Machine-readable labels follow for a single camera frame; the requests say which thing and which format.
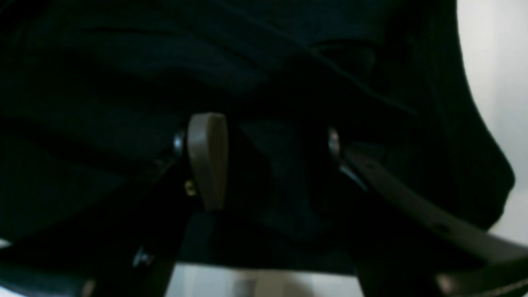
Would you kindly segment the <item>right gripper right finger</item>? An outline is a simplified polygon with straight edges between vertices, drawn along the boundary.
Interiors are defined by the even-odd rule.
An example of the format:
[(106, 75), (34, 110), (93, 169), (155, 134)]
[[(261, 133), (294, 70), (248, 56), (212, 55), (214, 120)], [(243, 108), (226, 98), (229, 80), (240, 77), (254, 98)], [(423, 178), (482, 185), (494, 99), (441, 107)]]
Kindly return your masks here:
[(356, 273), (366, 297), (524, 297), (527, 247), (461, 220), (328, 128), (339, 172), (368, 194), (355, 218)]

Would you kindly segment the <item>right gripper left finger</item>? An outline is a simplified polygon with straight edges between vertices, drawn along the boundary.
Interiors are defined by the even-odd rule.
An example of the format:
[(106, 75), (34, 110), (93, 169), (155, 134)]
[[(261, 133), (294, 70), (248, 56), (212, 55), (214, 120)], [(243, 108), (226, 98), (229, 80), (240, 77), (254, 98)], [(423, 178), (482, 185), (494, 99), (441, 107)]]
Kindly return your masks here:
[(196, 113), (139, 177), (1, 251), (1, 292), (17, 297), (162, 297), (189, 218), (226, 203), (229, 130)]

